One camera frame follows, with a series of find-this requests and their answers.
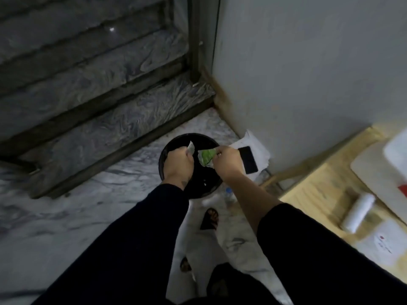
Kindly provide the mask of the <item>black round bucket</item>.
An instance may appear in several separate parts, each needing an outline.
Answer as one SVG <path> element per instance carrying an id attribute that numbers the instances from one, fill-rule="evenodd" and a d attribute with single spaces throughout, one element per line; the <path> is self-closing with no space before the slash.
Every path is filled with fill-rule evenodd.
<path id="1" fill-rule="evenodd" d="M 213 149 L 219 144 L 211 137 L 199 133 L 186 133 L 171 139 L 163 148 L 159 158 L 159 174 L 161 180 L 164 180 L 164 163 L 168 152 L 180 147 L 188 147 L 192 143 L 194 145 L 194 172 L 186 186 L 184 192 L 189 199 L 201 199 L 211 195 L 222 184 L 221 178 L 216 171 L 210 167 L 204 167 L 198 159 L 198 151 Z"/>

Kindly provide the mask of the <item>grey marble staircase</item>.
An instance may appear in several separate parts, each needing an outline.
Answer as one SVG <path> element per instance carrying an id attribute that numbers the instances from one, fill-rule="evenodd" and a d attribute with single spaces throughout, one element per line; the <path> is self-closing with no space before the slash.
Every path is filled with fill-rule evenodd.
<path id="1" fill-rule="evenodd" d="M 177 0 L 0 0 L 0 190 L 58 198 L 213 106 L 190 81 L 181 13 Z"/>

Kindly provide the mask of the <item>white flat board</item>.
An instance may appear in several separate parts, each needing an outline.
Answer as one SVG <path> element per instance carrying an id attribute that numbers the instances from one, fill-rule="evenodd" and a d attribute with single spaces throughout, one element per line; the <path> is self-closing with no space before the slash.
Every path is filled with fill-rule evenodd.
<path id="1" fill-rule="evenodd" d="M 388 163 L 383 148 L 388 141 L 370 145 L 350 164 L 351 170 L 402 222 L 407 225 L 407 198 L 398 186 L 407 184 Z"/>

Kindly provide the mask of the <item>white crumpled paper sheet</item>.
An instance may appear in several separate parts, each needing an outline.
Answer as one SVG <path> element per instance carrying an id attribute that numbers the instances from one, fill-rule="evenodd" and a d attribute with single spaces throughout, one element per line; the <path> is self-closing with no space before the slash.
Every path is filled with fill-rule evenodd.
<path id="1" fill-rule="evenodd" d="M 247 177 L 251 180 L 255 180 L 260 173 L 269 166 L 269 160 L 271 158 L 271 154 L 269 151 L 263 146 L 263 144 L 254 136 L 254 134 L 247 130 L 244 137 L 240 140 L 232 143 L 230 147 L 238 149 L 240 147 L 250 146 L 255 161 L 257 163 L 258 172 L 249 174 Z"/>

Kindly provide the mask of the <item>white paint roller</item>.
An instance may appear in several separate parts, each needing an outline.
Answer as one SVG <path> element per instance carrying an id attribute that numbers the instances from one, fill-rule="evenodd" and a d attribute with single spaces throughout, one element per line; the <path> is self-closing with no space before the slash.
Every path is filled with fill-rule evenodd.
<path id="1" fill-rule="evenodd" d="M 375 195 L 364 192 L 359 195 L 340 224 L 341 230 L 355 234 L 376 201 Z"/>

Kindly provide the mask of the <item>person's left hand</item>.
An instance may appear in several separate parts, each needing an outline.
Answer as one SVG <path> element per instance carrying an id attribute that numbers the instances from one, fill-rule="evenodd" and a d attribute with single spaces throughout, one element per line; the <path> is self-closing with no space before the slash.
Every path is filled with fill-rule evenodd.
<path id="1" fill-rule="evenodd" d="M 162 184 L 171 184 L 184 190 L 194 171 L 194 159 L 165 159 Z"/>

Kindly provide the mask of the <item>white plastic container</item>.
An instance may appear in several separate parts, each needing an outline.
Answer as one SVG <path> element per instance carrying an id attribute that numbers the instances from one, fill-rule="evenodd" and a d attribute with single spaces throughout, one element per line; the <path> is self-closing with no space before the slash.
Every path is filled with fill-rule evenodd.
<path id="1" fill-rule="evenodd" d="M 400 177 L 407 181 L 407 127 L 386 143 L 383 154 Z"/>

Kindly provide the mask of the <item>black smartphone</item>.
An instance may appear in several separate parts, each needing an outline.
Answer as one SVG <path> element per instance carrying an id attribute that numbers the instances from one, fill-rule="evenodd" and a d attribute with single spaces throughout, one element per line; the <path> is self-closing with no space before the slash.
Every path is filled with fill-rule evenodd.
<path id="1" fill-rule="evenodd" d="M 238 148 L 247 175 L 257 173 L 258 167 L 250 146 Z"/>

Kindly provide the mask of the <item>green snack packet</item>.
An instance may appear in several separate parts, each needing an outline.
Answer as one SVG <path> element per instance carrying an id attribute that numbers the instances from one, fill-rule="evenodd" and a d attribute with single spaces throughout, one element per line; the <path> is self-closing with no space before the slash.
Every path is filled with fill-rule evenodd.
<path id="1" fill-rule="evenodd" d="M 197 158 L 202 167 L 213 168 L 213 158 L 217 155 L 216 148 L 198 150 Z"/>

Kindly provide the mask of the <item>dark metal door frame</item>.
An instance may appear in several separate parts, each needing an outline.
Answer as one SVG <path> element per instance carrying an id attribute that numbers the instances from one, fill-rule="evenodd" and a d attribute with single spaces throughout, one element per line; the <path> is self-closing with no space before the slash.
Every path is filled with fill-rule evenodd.
<path id="1" fill-rule="evenodd" d="M 190 81 L 212 74 L 221 0 L 187 0 Z"/>

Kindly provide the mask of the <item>clear plastic bottle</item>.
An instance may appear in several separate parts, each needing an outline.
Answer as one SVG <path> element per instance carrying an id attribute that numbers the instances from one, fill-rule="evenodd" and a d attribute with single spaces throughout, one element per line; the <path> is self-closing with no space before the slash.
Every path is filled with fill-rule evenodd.
<path id="1" fill-rule="evenodd" d="M 227 208 L 231 208 L 235 205 L 237 202 L 236 196 L 233 193 L 232 189 L 228 186 L 225 187 L 224 189 L 224 202 Z"/>

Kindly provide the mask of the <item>white paper with red print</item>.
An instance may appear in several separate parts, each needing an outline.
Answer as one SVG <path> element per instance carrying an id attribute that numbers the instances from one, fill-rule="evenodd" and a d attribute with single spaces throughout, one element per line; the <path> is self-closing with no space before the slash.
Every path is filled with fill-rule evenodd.
<path id="1" fill-rule="evenodd" d="M 354 246 L 378 265 L 393 267 L 407 252 L 407 233 L 394 220 L 386 220 Z"/>

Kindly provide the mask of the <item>person's right forearm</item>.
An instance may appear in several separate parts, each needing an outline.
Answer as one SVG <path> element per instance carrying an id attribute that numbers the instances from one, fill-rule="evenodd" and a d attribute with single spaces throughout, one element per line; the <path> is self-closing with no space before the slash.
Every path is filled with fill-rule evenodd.
<path id="1" fill-rule="evenodd" d="M 222 176 L 294 305 L 407 305 L 407 285 L 243 174 Z"/>

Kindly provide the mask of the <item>person's left forearm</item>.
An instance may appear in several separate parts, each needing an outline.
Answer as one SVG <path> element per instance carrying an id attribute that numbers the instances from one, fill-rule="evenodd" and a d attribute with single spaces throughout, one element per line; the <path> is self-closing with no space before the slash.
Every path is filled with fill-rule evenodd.
<path id="1" fill-rule="evenodd" d="M 187 195 L 157 186 L 110 224 L 32 305 L 172 305 L 166 299 Z"/>

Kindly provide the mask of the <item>person's right hand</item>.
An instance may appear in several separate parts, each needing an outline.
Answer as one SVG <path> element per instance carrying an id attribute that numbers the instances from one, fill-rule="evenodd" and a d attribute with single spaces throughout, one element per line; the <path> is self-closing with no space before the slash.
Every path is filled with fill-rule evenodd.
<path id="1" fill-rule="evenodd" d="M 245 175 L 240 153 L 238 153 L 238 159 L 213 159 L 212 162 L 216 173 L 228 185 Z"/>

